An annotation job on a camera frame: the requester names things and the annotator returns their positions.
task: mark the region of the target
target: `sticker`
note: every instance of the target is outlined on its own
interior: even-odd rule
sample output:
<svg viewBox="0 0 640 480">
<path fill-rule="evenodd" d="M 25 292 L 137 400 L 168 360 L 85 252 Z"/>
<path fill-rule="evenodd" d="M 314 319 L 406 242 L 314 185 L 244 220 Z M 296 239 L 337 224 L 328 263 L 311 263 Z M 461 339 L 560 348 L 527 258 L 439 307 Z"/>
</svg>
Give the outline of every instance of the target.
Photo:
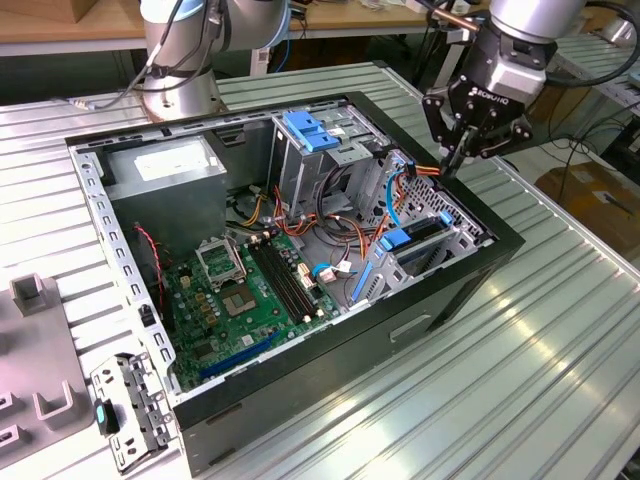
<svg viewBox="0 0 640 480">
<path fill-rule="evenodd" d="M 134 163 L 145 182 L 210 165 L 199 143 L 140 155 Z"/>
<path fill-rule="evenodd" d="M 351 271 L 351 262 L 342 260 L 336 268 L 340 272 L 349 273 Z"/>
<path fill-rule="evenodd" d="M 600 200 L 602 203 L 611 203 L 609 198 L 612 198 L 615 201 L 615 197 L 611 195 L 609 192 L 593 192 L 595 197 Z"/>
<path fill-rule="evenodd" d="M 242 337 L 242 343 L 244 343 L 245 347 L 253 345 L 253 338 L 251 338 L 251 335 L 245 335 L 244 337 Z"/>
<path fill-rule="evenodd" d="M 340 127 L 337 127 L 337 128 L 332 128 L 331 130 L 327 130 L 327 133 L 335 137 L 339 135 L 344 135 L 344 130 L 341 129 Z"/>
</svg>

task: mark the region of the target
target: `metal bracket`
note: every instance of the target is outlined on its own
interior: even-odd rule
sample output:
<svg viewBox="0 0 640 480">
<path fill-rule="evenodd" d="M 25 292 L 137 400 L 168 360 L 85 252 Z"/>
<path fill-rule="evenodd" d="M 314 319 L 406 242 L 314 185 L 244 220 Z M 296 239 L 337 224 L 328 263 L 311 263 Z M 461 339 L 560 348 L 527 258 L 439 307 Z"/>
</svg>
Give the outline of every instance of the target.
<svg viewBox="0 0 640 480">
<path fill-rule="evenodd" d="M 121 474 L 165 450 L 177 436 L 148 353 L 110 358 L 91 374 L 91 383 L 97 398 L 114 407 L 117 432 L 108 435 L 109 446 Z"/>
</svg>

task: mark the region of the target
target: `aluminum extrusion table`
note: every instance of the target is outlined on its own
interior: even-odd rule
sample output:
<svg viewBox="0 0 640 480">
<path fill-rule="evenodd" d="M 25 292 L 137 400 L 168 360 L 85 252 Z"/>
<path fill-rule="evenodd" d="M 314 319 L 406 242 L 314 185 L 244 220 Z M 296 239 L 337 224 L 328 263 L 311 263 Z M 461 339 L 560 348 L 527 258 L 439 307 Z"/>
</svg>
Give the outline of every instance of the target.
<svg viewBox="0 0 640 480">
<path fill-rule="evenodd" d="M 613 72 L 629 58 L 632 50 L 611 45 L 596 35 L 582 34 L 558 40 L 553 62 L 577 78 L 591 79 Z M 640 61 L 630 72 L 634 70 L 640 70 Z M 640 114 L 640 89 L 628 82 L 626 74 L 593 88 L 622 107 L 637 104 L 631 111 Z"/>
<path fill-rule="evenodd" d="M 431 150 L 420 94 L 372 64 L 220 82 L 231 108 L 364 91 Z M 139 125 L 106 112 L 0 107 L 0 266 L 53 275 L 83 371 L 135 351 L 62 139 Z M 498 159 L 462 180 L 526 245 L 430 338 L 203 478 L 613 478 L 640 445 L 640 276 Z M 96 425 L 0 478 L 115 478 Z M 176 442 L 135 479 L 187 476 Z"/>
</svg>

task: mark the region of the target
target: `ram slot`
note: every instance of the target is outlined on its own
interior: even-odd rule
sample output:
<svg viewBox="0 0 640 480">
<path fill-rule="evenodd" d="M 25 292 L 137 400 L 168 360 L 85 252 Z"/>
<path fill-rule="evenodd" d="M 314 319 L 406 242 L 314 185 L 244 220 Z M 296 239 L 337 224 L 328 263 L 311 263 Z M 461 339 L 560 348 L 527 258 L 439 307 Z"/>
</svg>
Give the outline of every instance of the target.
<svg viewBox="0 0 640 480">
<path fill-rule="evenodd" d="M 271 245 L 252 246 L 251 255 L 294 323 L 302 323 L 305 317 L 314 314 L 309 297 Z"/>
</svg>

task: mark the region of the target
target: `blue drive bracket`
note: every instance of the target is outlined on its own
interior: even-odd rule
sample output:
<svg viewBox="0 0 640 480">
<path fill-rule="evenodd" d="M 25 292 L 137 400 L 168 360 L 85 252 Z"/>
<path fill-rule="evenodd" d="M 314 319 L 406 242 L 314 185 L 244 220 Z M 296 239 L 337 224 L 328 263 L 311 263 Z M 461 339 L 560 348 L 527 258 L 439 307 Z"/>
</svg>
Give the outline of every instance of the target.
<svg viewBox="0 0 640 480">
<path fill-rule="evenodd" d="M 287 112 L 282 115 L 285 124 L 310 152 L 319 152 L 340 145 L 309 112 Z"/>
</svg>

